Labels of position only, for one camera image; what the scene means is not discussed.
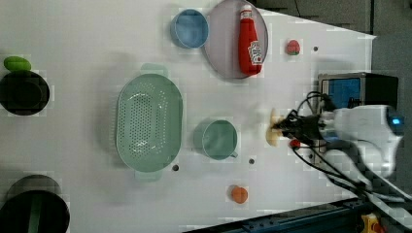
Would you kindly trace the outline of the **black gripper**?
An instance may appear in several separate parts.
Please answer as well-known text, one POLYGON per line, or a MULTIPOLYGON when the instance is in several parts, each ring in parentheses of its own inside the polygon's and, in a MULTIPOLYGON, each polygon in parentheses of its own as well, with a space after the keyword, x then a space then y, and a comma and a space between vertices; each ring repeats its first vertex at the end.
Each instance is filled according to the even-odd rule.
POLYGON ((299 116, 296 110, 292 110, 286 116, 281 116, 275 123, 275 127, 285 128, 279 129, 279 135, 289 139, 296 138, 300 142, 322 140, 319 119, 318 115, 299 116))

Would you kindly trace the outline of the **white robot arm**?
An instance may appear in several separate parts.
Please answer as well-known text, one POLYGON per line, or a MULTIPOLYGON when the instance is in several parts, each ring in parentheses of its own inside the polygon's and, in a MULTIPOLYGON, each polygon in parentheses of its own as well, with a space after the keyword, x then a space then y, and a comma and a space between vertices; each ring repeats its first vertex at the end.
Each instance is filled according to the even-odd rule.
POLYGON ((324 108, 318 114, 300 116, 297 110, 274 121, 271 128, 284 137, 310 145, 324 141, 354 143, 360 158, 378 176, 395 170, 395 153, 404 136, 404 117, 392 106, 363 105, 355 108, 324 108))

